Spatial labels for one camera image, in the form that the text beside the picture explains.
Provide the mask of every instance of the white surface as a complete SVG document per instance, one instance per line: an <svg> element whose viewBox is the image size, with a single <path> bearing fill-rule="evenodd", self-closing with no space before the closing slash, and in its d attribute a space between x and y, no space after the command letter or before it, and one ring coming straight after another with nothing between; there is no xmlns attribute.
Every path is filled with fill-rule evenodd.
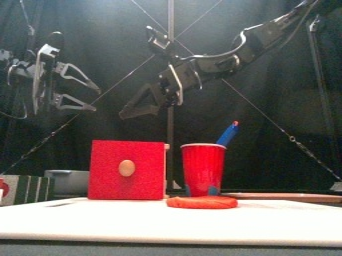
<svg viewBox="0 0 342 256"><path fill-rule="evenodd" d="M0 208L0 239L342 247L342 208L241 200L224 210L64 199Z"/></svg>

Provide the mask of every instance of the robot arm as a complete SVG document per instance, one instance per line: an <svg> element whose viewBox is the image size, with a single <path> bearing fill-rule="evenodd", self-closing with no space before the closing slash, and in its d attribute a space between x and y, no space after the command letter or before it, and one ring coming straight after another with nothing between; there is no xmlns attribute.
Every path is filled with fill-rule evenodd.
<svg viewBox="0 0 342 256"><path fill-rule="evenodd" d="M158 81L145 84L129 100L118 115L121 119L145 114L157 115L160 108L181 105L182 92L220 75L235 74L260 55L289 40L312 9L323 0L304 0L279 18L243 29L232 42L232 50L219 55L174 55L172 42L158 31L146 27L148 44L153 53L168 59L168 67L158 74ZM141 105L145 97L152 104Z"/></svg>

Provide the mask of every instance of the red plastic cup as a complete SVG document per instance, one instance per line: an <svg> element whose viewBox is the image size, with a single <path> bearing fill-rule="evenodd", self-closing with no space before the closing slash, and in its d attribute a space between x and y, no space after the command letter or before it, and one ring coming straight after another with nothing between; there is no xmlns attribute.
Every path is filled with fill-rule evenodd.
<svg viewBox="0 0 342 256"><path fill-rule="evenodd" d="M192 143L180 148L186 196L219 195L225 147Z"/></svg>

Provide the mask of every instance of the dark background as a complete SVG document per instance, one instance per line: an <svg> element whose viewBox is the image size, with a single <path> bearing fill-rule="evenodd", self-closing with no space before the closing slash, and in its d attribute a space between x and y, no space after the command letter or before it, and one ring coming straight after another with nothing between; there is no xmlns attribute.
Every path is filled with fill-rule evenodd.
<svg viewBox="0 0 342 256"><path fill-rule="evenodd" d="M243 28L268 21L300 1L291 0L177 0L174 1L174 38L177 54L219 54L229 50ZM44 175L48 169L89 170L90 142L101 140L166 142L166 111L121 120L118 111L138 88L157 80L166 62L146 45L145 26L166 33L166 0L25 0L30 24L29 39L18 0L0 1L0 49L23 59L26 48L37 52L50 32L64 35L58 60L74 64L102 90L93 91L69 82L58 89L97 108L94 113L31 113L23 120L0 117L0 171L6 174ZM215 142L233 120L240 131L225 153L223 187L232 189L324 190L332 175L288 141L295 136L337 176L340 172L342 113L342 15L339 1L321 9L317 31L319 57L327 81L331 126L323 107L305 25L289 43L264 54L227 81L264 115L219 79L202 90L188 91L173 115L173 178L182 185L180 145ZM9 87L0 73L1 111L19 114L21 101L30 110L30 84ZM19 158L57 128L68 123L46 143Z"/></svg>

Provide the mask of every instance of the red box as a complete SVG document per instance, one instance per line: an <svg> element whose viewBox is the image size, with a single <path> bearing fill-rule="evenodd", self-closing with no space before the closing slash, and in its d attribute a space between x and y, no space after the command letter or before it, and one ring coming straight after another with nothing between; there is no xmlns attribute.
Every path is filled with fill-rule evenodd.
<svg viewBox="0 0 342 256"><path fill-rule="evenodd" d="M158 200L165 193L162 142L92 142L89 199Z"/></svg>

